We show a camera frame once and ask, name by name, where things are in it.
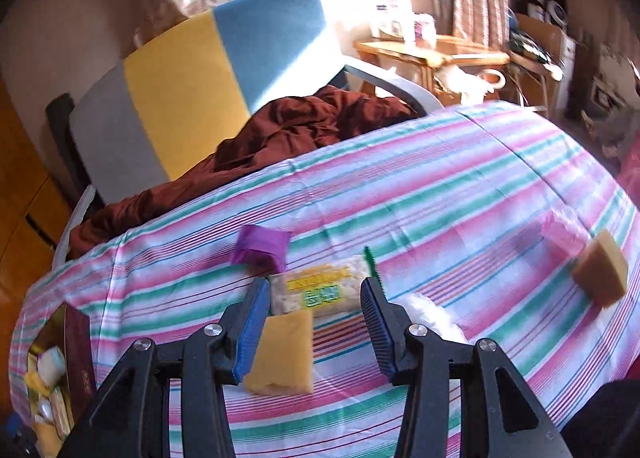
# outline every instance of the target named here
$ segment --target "gray fabric panel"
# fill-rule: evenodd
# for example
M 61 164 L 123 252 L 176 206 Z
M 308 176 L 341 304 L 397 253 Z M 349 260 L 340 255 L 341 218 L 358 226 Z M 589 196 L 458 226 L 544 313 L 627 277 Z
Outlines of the gray fabric panel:
M 129 95 L 123 64 L 82 97 L 71 113 L 70 128 L 104 203 L 168 181 Z

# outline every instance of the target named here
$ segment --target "sponge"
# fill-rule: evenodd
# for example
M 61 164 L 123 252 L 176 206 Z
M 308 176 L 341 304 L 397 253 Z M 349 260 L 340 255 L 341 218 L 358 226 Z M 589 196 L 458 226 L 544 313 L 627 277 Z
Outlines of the sponge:
M 244 388 L 266 395 L 313 393 L 313 338 L 310 309 L 267 317 Z
M 606 230 L 600 231 L 582 251 L 572 272 L 574 281 L 603 308 L 624 297 L 627 274 L 625 256 Z

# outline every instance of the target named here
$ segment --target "purple packet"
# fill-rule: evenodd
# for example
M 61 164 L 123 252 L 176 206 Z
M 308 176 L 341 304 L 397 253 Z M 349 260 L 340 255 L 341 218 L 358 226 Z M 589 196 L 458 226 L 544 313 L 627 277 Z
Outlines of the purple packet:
M 231 264 L 253 264 L 269 268 L 272 273 L 282 273 L 287 269 L 290 237 L 291 233 L 287 231 L 243 225 L 231 256 Z

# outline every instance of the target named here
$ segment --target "yellow fabric panel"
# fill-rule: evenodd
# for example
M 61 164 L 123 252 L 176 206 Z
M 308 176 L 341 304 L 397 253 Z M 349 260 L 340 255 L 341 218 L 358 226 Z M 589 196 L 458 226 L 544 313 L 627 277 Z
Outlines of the yellow fabric panel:
M 267 317 L 242 385 L 255 394 L 313 393 L 313 342 L 311 310 Z
M 249 118 L 215 20 L 204 12 L 124 61 L 140 121 L 171 180 L 233 138 Z

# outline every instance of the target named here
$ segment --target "armrest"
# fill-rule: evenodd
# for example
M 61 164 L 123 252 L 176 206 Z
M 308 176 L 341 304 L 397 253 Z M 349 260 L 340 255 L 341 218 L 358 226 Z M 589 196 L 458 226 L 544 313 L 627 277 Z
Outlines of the armrest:
M 53 254 L 53 263 L 51 264 L 52 270 L 60 268 L 60 266 L 65 264 L 66 253 L 69 251 L 69 235 L 71 234 L 71 230 L 82 223 L 84 215 L 91 203 L 94 201 L 94 198 L 95 187 L 93 185 L 89 185 L 82 193 L 82 196 L 80 196 L 78 205 L 76 205 L 76 208 L 71 213 L 71 217 L 66 224 L 65 230 L 62 232 L 62 237 L 56 247 L 56 252 Z
M 345 56 L 344 70 L 404 100 L 421 117 L 444 107 L 433 94 L 418 84 L 364 60 Z

